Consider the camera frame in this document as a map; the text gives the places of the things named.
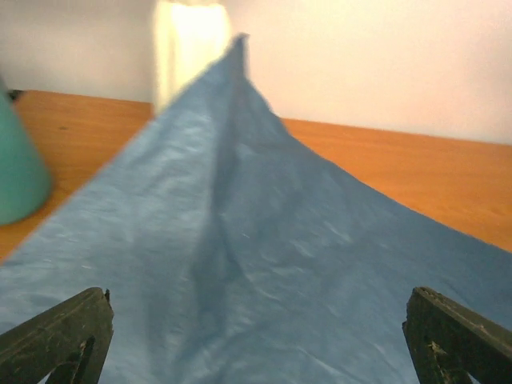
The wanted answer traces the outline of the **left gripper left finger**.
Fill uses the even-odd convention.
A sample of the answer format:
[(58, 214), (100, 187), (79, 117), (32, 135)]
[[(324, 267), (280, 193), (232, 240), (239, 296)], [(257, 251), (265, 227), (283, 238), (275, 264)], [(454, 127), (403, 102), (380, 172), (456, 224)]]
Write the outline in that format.
[(110, 292), (60, 302), (1, 334), (2, 383), (97, 383), (114, 334)]

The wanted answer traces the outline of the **blue paper bouquet wrapper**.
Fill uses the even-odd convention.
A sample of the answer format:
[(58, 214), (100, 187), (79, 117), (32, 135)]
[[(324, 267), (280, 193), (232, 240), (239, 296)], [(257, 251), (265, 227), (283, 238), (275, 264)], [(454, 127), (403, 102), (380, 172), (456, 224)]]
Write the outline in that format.
[(416, 286), (510, 327), (510, 253), (292, 138), (245, 52), (237, 38), (7, 259), (2, 330), (100, 286), (104, 383), (415, 383)]

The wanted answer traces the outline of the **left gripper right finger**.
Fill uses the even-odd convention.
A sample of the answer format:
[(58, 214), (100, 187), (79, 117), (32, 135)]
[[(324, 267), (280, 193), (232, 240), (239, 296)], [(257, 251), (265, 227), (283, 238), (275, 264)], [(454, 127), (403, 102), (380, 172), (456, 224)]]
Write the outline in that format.
[(428, 287), (402, 324), (420, 383), (510, 383), (511, 332)]

